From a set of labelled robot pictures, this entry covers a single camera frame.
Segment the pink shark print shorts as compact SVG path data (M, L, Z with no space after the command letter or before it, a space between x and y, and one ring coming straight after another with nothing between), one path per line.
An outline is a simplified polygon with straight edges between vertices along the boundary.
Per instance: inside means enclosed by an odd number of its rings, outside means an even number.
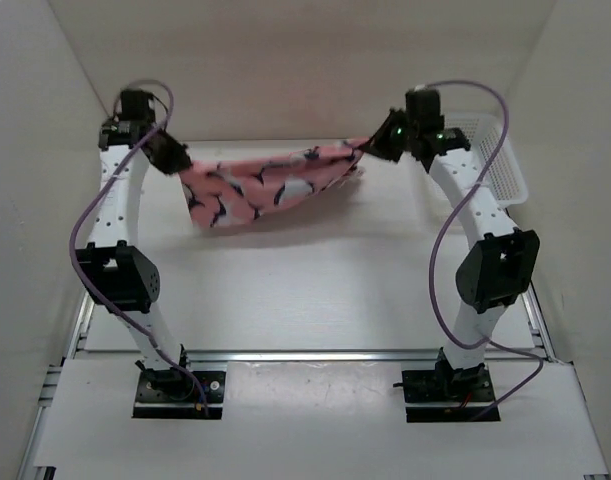
M214 164L180 172L192 222L201 229L248 225L291 209L363 173L363 138L284 155Z

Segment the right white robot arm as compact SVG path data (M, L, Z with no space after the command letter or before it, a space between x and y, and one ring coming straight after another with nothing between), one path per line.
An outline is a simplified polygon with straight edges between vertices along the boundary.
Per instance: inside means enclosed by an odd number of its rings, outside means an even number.
M410 154L449 200L445 223L458 221L464 230L469 251L455 273L460 306L452 327L442 318L436 293L439 241L428 271L432 309L447 337L433 384L440 396L455 400L482 379L486 346L500 318L529 287L540 240L535 231L520 229L485 185L490 166L480 162L461 129L446 126L438 90L417 87L405 102L361 149L391 162Z

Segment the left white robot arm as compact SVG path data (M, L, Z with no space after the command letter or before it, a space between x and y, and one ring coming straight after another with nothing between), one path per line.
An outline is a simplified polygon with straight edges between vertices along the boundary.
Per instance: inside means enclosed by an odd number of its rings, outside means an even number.
M159 101L140 82L118 94L99 131L100 191L75 223L80 228L91 219L92 231L83 246L72 232L69 253L91 299L125 326L139 348L142 379L182 401L196 396L198 383L159 309L159 271L137 246L143 182L155 142L167 126L156 120Z

